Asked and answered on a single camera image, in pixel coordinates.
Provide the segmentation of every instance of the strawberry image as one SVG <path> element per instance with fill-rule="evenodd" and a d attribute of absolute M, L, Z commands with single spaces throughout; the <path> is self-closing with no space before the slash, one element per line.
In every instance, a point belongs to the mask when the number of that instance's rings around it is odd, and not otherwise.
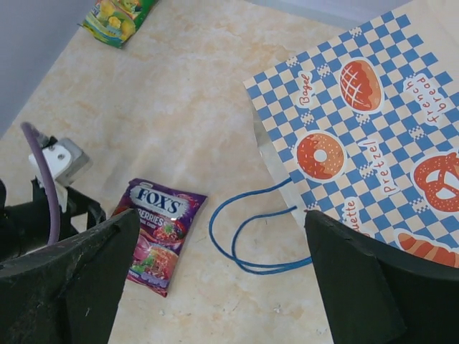
<path fill-rule="evenodd" d="M 155 247 L 153 254 L 154 263 L 151 265 L 150 273 L 161 280 L 169 280 L 179 256 L 163 247 Z"/>
<path fill-rule="evenodd" d="M 188 201 L 190 209 L 194 209 L 199 206 L 199 203 L 190 195 L 186 195 L 185 193 L 179 193 L 177 197 L 180 197 L 181 199 L 186 199 Z"/>
<path fill-rule="evenodd" d="M 186 227 L 180 221 L 175 221 L 175 230 L 179 239 L 183 239 L 187 233 Z"/>
<path fill-rule="evenodd" d="M 178 239 L 177 233 L 174 228 L 174 224 L 164 223 L 163 226 L 159 227 L 153 232 L 153 236 L 164 242 L 174 242 Z"/>

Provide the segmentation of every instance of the blue checkered paper bag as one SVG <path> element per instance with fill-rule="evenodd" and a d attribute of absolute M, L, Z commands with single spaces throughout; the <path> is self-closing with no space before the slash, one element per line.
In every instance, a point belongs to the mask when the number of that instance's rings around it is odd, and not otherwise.
<path fill-rule="evenodd" d="M 413 1 L 245 81 L 260 150 L 276 181 L 291 177 L 281 192 L 301 226 L 318 209 L 459 267 L 457 11 Z"/>

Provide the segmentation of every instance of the yellow candy wrapper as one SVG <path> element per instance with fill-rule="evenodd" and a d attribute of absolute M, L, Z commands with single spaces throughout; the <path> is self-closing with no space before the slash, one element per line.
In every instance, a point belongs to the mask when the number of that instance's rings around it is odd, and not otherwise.
<path fill-rule="evenodd" d="M 99 41 L 121 48 L 155 3 L 156 0 L 97 0 L 82 26 Z"/>

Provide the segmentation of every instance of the table surface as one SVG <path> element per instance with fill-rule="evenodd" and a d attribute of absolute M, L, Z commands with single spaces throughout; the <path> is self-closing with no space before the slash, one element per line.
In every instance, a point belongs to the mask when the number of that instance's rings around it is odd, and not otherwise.
<path fill-rule="evenodd" d="M 31 198 L 24 120 L 86 151 L 94 165 L 74 187 L 108 214 L 135 177 L 209 196 L 169 296 L 127 281 L 110 344 L 332 342 L 312 266 L 247 274 L 207 231 L 224 200 L 273 184 L 242 82 L 340 32 L 243 0 L 163 0 L 125 49 L 83 29 L 69 43 L 1 140 L 7 203 Z M 216 236 L 229 248 L 244 219 L 284 207 L 278 191 L 241 200 L 221 214 Z M 239 252 L 263 263 L 309 254 L 290 215 L 249 225 Z"/>

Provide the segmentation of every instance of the fox's candy bag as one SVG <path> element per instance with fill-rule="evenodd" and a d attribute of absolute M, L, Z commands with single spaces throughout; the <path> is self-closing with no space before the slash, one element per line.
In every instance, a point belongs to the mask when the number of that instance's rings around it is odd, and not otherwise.
<path fill-rule="evenodd" d="M 137 32 L 157 0 L 97 0 L 82 23 L 93 36 L 121 48 Z"/>
<path fill-rule="evenodd" d="M 173 190 L 144 179 L 133 179 L 113 216 L 137 209 L 141 218 L 128 279 L 162 296 L 174 272 L 193 218 L 206 196 Z"/>

